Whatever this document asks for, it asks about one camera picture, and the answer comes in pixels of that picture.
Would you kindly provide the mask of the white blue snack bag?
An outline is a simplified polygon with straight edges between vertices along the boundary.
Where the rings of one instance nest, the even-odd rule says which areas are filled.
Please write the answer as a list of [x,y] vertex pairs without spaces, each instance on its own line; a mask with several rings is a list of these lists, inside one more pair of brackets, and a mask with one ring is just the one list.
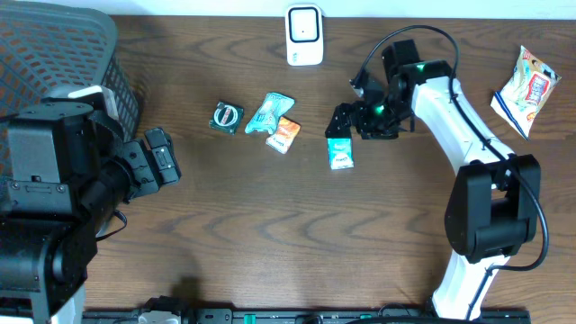
[[495,91],[490,107],[523,139],[562,77],[521,46],[512,77]]

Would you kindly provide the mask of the teal snack packet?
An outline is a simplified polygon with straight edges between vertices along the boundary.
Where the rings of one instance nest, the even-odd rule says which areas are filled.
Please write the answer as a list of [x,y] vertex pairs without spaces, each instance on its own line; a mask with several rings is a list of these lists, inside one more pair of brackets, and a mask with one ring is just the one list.
[[279,93],[268,93],[262,105],[247,123],[245,133],[267,132],[272,135],[276,132],[280,118],[295,104],[295,100]]

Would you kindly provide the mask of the green white tissue pack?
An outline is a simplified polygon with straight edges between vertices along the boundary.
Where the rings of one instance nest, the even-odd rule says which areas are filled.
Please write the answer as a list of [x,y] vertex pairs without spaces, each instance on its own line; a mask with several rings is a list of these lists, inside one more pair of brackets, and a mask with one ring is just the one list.
[[354,166],[352,140],[350,138],[328,139],[328,162],[332,170]]

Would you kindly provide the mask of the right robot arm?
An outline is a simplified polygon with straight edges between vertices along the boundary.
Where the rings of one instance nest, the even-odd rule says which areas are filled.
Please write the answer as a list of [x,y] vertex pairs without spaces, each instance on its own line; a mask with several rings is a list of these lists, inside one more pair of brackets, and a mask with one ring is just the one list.
[[401,40],[382,51],[382,63],[386,88],[361,70],[351,84],[358,101],[335,108],[325,130],[328,161],[334,169],[352,166],[354,132],[395,140],[404,120],[428,127],[455,173],[445,210],[452,254],[432,308],[440,318],[477,320],[495,275],[510,270],[508,261],[536,234],[539,163],[490,131],[446,61],[425,61],[413,40]]

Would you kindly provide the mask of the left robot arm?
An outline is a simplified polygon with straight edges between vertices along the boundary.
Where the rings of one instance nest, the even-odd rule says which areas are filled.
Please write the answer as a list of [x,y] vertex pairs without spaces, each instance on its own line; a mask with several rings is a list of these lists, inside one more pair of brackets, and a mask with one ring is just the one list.
[[126,139],[112,90],[64,85],[7,117],[13,175],[1,214],[1,320],[78,323],[87,267],[120,205],[181,177],[162,129]]

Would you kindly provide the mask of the orange white tissue pack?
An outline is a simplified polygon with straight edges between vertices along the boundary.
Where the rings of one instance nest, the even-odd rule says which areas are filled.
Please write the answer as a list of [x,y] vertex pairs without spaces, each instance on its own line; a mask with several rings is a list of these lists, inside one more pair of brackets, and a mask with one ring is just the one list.
[[301,125],[299,123],[282,117],[275,133],[266,139],[265,144],[282,154],[286,154],[300,130]]

